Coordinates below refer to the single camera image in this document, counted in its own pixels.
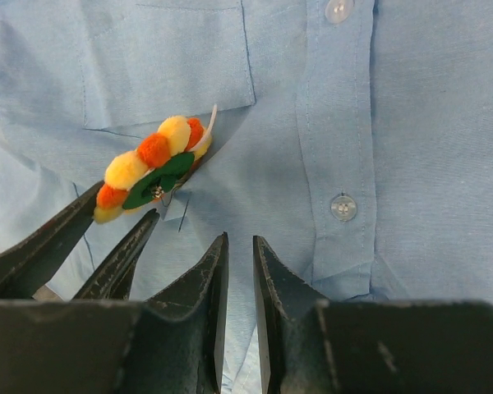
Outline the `light blue button shirt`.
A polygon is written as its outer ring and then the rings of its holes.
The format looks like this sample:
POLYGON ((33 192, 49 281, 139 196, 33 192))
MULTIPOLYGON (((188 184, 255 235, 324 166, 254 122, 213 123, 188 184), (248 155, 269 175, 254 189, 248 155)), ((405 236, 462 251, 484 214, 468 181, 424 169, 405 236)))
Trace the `light blue button shirt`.
POLYGON ((0 1, 0 251, 213 108, 131 294, 228 233, 224 392, 261 390, 256 235, 332 300, 493 304, 493 1, 0 1))

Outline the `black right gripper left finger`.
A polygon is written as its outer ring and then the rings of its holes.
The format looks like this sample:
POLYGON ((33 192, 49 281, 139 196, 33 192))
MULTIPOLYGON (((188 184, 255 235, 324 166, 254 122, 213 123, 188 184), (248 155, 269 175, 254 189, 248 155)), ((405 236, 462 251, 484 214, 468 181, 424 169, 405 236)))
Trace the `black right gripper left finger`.
POLYGON ((0 393, 216 393, 228 238, 145 302, 0 300, 0 393))

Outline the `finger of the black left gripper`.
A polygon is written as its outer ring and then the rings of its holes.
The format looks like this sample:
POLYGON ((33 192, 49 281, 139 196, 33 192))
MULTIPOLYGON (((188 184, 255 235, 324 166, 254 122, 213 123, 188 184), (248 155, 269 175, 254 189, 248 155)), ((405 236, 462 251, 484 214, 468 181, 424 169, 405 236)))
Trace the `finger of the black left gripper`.
POLYGON ((136 264, 158 220, 156 209, 147 212, 94 270, 73 300, 127 300, 136 264))
POLYGON ((30 299, 59 270, 93 222, 99 181, 19 244, 0 254, 0 299, 30 299))

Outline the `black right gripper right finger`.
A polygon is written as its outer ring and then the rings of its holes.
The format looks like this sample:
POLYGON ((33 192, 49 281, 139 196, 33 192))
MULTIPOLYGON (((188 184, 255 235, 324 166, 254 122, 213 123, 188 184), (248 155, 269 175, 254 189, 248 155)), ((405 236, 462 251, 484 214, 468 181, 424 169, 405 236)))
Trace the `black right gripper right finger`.
POLYGON ((493 393, 493 306, 333 302, 253 239, 265 393, 493 393))

